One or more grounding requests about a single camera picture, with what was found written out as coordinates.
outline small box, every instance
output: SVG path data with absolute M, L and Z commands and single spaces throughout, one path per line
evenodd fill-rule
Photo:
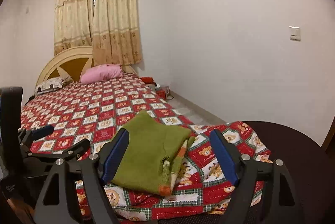
M 166 94 L 165 94 L 165 91 L 164 90 L 159 90 L 156 92 L 158 94 L 158 96 L 160 98 L 163 98 L 164 100 L 166 100 Z

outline tiled floor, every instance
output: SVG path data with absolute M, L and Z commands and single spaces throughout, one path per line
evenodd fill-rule
M 183 103 L 181 103 L 178 99 L 174 98 L 167 101 L 173 108 L 177 109 L 182 115 L 191 120 L 195 125 L 211 125 L 208 121 L 206 121 L 199 114 L 189 109 Z

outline bedspread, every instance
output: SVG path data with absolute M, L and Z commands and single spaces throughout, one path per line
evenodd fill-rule
M 51 135 L 32 144 L 31 151 L 35 153 L 62 153 L 86 138 L 91 142 L 91 148 L 81 158 L 85 159 L 90 153 L 98 153 L 126 122 L 143 109 L 160 123 L 190 128 L 196 140 L 183 160 L 170 197 L 138 193 L 113 184 L 105 186 L 111 205 L 124 218 L 145 221 L 203 212 L 224 213 L 234 187 L 225 179 L 212 152 L 208 135 L 214 128 L 219 129 L 241 153 L 268 161 L 270 151 L 245 123 L 193 125 L 134 74 L 93 84 L 74 83 L 59 91 L 40 95 L 22 109 L 21 127 L 54 126 Z M 81 212 L 87 218 L 90 210 L 83 185 L 81 181 L 76 184 Z M 252 205 L 260 200 L 262 186 L 262 182 L 256 184 Z

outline chair backrest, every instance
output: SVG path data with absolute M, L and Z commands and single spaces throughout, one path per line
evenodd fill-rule
M 22 87 L 0 88 L 0 153 L 9 172 L 23 170 L 23 159 L 18 143 L 21 127 Z

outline folded sweater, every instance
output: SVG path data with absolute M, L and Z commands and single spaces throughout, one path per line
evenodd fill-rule
M 191 131 L 160 124 L 145 110 L 123 128 L 129 132 L 129 145 L 112 182 L 132 190 L 169 196 L 186 149 L 194 141 Z

